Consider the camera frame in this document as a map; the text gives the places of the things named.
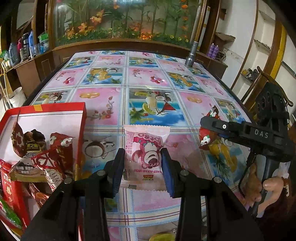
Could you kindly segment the person's right hand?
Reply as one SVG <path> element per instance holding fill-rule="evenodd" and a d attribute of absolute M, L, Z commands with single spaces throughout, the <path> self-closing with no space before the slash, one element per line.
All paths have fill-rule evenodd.
<path fill-rule="evenodd" d="M 245 197 L 240 199 L 240 202 L 245 207 L 252 207 L 255 202 L 262 200 L 262 190 L 269 192 L 269 197 L 265 197 L 264 202 L 258 206 L 257 217 L 262 217 L 267 207 L 274 204 L 280 197 L 280 194 L 284 188 L 284 179 L 289 177 L 288 168 L 290 162 L 280 163 L 277 173 L 274 177 L 266 179 L 263 183 L 257 177 L 257 165 L 253 163 L 250 166 L 250 173 L 248 174 L 247 183 L 245 185 Z"/>

